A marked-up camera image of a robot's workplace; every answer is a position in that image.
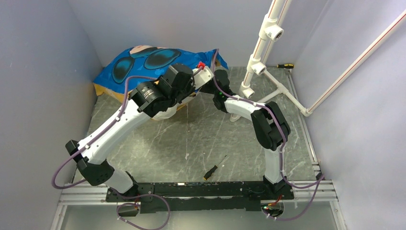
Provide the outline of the white pillow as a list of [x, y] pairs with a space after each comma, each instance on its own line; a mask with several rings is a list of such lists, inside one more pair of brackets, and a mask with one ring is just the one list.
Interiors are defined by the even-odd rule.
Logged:
[[156, 121], [169, 119], [176, 114], [176, 111], [177, 111], [177, 106], [173, 106], [173, 107], [168, 108], [166, 111], [158, 112], [151, 119], [156, 120]]

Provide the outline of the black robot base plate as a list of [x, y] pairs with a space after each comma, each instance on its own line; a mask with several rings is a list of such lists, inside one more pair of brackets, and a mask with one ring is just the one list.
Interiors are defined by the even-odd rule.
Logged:
[[140, 203], [142, 214], [159, 211], [243, 209], [259, 211], [261, 205], [276, 200], [293, 200], [291, 186], [266, 181], [138, 183], [137, 190], [119, 196], [109, 188], [106, 202]]

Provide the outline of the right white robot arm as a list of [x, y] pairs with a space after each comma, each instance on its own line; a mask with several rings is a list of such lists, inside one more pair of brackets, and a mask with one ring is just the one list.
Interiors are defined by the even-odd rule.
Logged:
[[218, 110], [237, 114], [252, 122], [256, 139], [265, 153], [264, 184], [276, 193], [287, 186], [283, 175], [283, 155], [291, 129], [275, 102], [257, 103], [242, 98], [232, 92], [229, 83], [227, 72], [216, 70], [213, 79], [200, 91], [214, 96], [213, 102]]

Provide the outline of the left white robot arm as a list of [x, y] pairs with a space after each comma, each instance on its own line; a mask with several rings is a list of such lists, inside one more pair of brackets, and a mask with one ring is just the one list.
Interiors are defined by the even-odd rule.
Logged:
[[82, 181], [92, 186], [104, 184], [120, 194], [136, 191], [138, 184], [133, 176], [110, 165], [108, 155], [131, 131], [146, 121], [174, 116], [200, 87], [196, 75], [201, 71], [173, 64], [163, 75], [157, 79], [147, 78], [131, 92], [125, 86], [126, 98], [111, 117], [88, 137], [66, 144], [83, 177]]

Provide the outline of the yellow blue pillowcase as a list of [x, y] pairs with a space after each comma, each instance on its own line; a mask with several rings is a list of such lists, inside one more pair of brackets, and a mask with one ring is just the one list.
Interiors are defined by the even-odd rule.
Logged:
[[228, 85], [228, 66], [220, 54], [214, 64], [215, 50], [191, 52], [179, 48], [165, 48], [148, 45], [126, 49], [115, 57], [94, 79], [93, 86], [97, 96], [107, 94], [122, 102], [125, 80], [130, 76], [145, 76], [157, 79], [171, 64], [181, 63], [191, 69], [200, 65], [215, 68], [215, 79], [219, 85]]

